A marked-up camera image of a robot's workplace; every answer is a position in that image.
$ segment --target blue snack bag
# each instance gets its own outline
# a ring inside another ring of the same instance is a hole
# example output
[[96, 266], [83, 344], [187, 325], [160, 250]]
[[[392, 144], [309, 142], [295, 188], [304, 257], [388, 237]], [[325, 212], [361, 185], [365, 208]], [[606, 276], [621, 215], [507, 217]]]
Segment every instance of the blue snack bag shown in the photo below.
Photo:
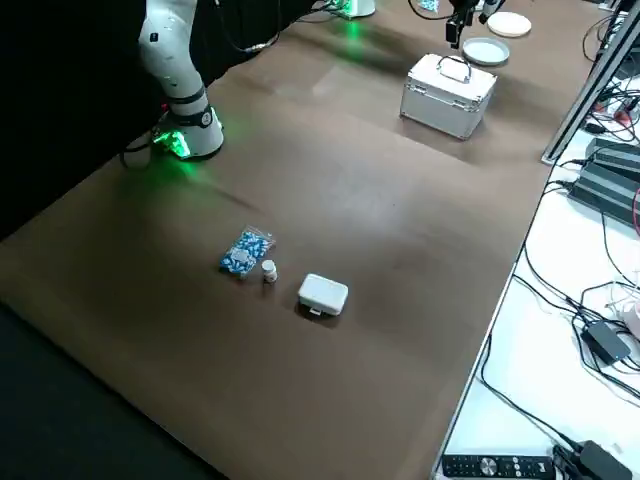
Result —
[[220, 268], [244, 277], [275, 243], [270, 233], [247, 226], [220, 260]]

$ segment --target case handle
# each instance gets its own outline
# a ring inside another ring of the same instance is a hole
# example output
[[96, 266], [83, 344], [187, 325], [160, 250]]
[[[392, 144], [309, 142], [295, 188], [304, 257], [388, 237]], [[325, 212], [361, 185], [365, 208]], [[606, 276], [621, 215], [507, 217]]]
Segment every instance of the case handle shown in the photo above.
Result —
[[[449, 60], [453, 60], [454, 62], [457, 63], [462, 63], [463, 65], [466, 65], [467, 68], [469, 69], [469, 73], [464, 77], [463, 80], [460, 80], [459, 78], [452, 76], [452, 75], [447, 75], [445, 72], [442, 71], [442, 62], [445, 59], [449, 59]], [[436, 70], [438, 70], [438, 73], [442, 76], [445, 76], [447, 78], [450, 78], [451, 80], [455, 80], [456, 82], [460, 82], [460, 83], [469, 83], [469, 81], [471, 80], [471, 65], [469, 65], [469, 62], [466, 62], [464, 60], [462, 60], [461, 58], [458, 57], [452, 57], [452, 56], [446, 56], [446, 57], [442, 57], [440, 59], [440, 61], [438, 62], [438, 64], [436, 65]]]

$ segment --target small white bottle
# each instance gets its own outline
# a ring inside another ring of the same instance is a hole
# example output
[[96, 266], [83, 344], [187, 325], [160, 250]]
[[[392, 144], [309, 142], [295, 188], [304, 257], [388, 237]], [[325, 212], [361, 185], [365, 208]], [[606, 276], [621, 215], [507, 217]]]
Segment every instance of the small white bottle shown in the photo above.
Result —
[[262, 262], [262, 276], [266, 283], [274, 283], [278, 279], [278, 270], [273, 260]]

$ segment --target brown table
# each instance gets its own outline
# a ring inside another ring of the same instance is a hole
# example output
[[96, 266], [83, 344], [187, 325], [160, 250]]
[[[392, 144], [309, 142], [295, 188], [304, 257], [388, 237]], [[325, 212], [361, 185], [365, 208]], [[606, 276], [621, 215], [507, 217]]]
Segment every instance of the brown table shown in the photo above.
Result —
[[[112, 161], [0, 246], [2, 299], [233, 480], [427, 474], [588, 71], [592, 6], [514, 2], [534, 30], [459, 142], [397, 116], [444, 25], [380, 3], [210, 88], [214, 160]], [[277, 238], [273, 288], [217, 271], [247, 224]], [[308, 272], [349, 285], [336, 321], [296, 312]]]

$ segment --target white box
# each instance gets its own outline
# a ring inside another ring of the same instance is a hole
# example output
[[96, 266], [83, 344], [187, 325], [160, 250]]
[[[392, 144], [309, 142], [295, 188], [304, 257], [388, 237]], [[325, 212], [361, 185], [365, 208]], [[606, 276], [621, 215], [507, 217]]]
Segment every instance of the white box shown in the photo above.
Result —
[[496, 80], [459, 57], [425, 55], [407, 76], [400, 115], [467, 139], [484, 115]]
[[328, 278], [310, 273], [302, 282], [298, 291], [298, 299], [301, 304], [310, 308], [310, 312], [316, 315], [328, 313], [340, 315], [347, 301], [349, 288]]

